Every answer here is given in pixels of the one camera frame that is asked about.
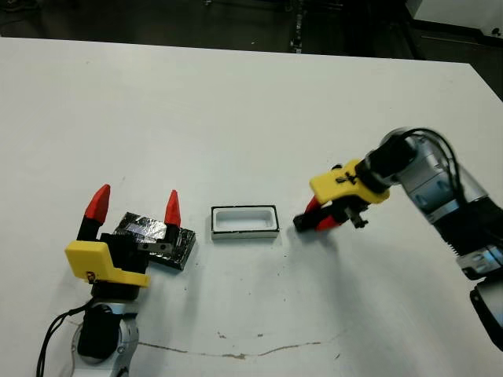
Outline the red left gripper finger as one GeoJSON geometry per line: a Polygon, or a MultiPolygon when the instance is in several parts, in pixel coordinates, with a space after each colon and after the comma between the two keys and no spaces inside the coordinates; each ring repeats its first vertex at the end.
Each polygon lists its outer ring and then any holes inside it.
{"type": "Polygon", "coordinates": [[[84,212],[77,240],[95,241],[97,239],[98,230],[105,223],[108,213],[110,193],[109,184],[103,185],[95,192],[84,212]]]}
{"type": "Polygon", "coordinates": [[[180,205],[176,190],[172,190],[169,196],[164,215],[164,224],[166,225],[164,240],[167,243],[176,244],[181,228],[180,205]]]}

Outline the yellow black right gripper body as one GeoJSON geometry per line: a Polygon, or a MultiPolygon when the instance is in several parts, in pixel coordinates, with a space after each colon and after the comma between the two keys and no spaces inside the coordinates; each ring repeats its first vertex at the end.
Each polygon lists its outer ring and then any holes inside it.
{"type": "MultiPolygon", "coordinates": [[[[365,162],[358,159],[311,178],[310,188],[323,207],[330,207],[334,218],[347,217],[356,229],[368,223],[362,218],[362,212],[390,196],[389,188],[376,181],[365,162]]],[[[315,229],[322,219],[309,218],[309,228],[315,229]]]]}

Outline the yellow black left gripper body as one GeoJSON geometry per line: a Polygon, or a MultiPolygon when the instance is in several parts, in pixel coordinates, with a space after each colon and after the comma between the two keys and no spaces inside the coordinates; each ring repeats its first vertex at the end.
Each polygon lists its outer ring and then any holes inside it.
{"type": "Polygon", "coordinates": [[[173,251],[163,240],[140,240],[131,233],[103,233],[99,240],[75,240],[65,249],[75,277],[89,283],[97,300],[135,300],[150,284],[149,263],[173,251]]]}

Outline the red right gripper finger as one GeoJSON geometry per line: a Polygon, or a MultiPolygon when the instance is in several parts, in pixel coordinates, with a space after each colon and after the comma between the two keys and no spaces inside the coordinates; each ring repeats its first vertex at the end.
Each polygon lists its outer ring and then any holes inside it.
{"type": "Polygon", "coordinates": [[[347,222],[347,217],[334,218],[332,215],[322,219],[316,226],[316,231],[325,231],[337,228],[347,222]]]}
{"type": "Polygon", "coordinates": [[[307,218],[327,218],[330,215],[330,207],[323,207],[315,196],[312,197],[304,211],[304,216],[307,218]]]}

